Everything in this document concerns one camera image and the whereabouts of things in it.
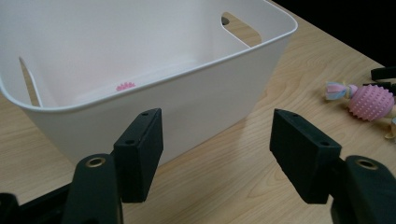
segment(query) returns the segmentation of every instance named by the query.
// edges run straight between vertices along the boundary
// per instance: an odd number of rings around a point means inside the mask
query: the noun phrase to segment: white plastic bin
[[[224,29],[224,12],[262,43]],[[263,0],[1,0],[0,88],[73,162],[160,107],[164,163],[250,112],[296,28]]]

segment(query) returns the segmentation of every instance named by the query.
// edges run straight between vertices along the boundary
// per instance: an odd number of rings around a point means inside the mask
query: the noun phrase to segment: gripper screw hole
[[[361,167],[363,167],[365,169],[368,169],[368,170],[377,170],[378,169],[377,165],[375,165],[374,163],[372,163],[370,161],[367,161],[367,160],[362,160],[362,159],[356,160],[356,163],[359,166],[361,166]]]
[[[330,143],[328,142],[320,142],[323,146],[328,147],[330,145]]]
[[[86,166],[93,168],[93,167],[98,167],[103,165],[106,162],[105,158],[101,158],[101,157],[97,157],[97,158],[93,158],[87,161],[87,163],[85,163]]]

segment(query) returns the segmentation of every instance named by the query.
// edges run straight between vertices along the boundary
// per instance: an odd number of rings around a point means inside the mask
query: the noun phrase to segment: dark background
[[[395,0],[273,0],[384,66],[396,66]]]

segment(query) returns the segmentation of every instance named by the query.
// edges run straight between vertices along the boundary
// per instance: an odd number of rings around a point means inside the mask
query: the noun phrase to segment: wooden table
[[[294,18],[299,28],[252,112],[162,165],[148,200],[123,205],[125,223],[332,223],[332,198],[305,204],[269,150],[275,108],[312,122],[343,146],[343,159],[362,155],[396,174],[396,145],[384,138],[389,120],[361,121],[347,100],[323,98],[326,81],[360,85],[381,65]],[[3,96],[0,108],[0,192],[26,203],[69,183],[73,165]]]

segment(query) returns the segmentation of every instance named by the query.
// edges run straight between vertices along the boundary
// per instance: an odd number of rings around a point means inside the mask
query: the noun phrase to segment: black object
[[[114,144],[110,155],[81,160],[71,184],[18,205],[0,193],[0,223],[123,223],[124,203],[141,203],[163,152],[161,109],[141,113]]]
[[[371,77],[372,81],[396,78],[396,66],[375,68],[371,70]],[[396,95],[396,84],[392,84],[391,82],[374,82],[363,84],[363,86],[368,85],[383,87],[384,89],[389,90],[393,96]]]
[[[387,167],[361,156],[341,160],[341,146],[298,114],[275,110],[270,150],[306,203],[332,195],[334,223],[396,223],[396,180]]]

